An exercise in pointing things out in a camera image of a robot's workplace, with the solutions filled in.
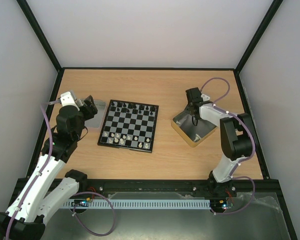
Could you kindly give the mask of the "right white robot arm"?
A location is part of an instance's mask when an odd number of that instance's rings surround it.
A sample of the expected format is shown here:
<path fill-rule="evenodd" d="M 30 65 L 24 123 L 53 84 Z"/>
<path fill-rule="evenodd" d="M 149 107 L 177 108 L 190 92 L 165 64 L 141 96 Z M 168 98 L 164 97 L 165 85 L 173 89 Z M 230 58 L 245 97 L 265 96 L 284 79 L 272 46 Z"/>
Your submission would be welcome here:
<path fill-rule="evenodd" d="M 233 173 L 256 152 L 255 130 L 248 113 L 226 111 L 210 100 L 204 100 L 199 88 L 185 91 L 187 109 L 196 120 L 207 121 L 220 130 L 222 156 L 208 177 L 207 189 L 212 196 L 221 196 L 232 188 Z"/>

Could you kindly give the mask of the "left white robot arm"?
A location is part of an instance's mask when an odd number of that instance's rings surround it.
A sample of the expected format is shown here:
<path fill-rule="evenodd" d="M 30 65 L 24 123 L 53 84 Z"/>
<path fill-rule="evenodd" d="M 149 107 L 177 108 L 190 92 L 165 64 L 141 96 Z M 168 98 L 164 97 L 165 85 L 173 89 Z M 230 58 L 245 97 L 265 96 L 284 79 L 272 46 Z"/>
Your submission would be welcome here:
<path fill-rule="evenodd" d="M 49 138 L 44 143 L 35 170 L 16 200 L 0 212 L 0 233 L 7 240 L 39 240 L 46 225 L 62 204 L 87 185 L 88 176 L 71 170 L 51 192 L 49 188 L 82 139 L 85 122 L 94 118 L 98 109 L 92 96 L 76 99 L 70 92 L 61 94 L 62 107 L 56 126 L 47 127 Z"/>

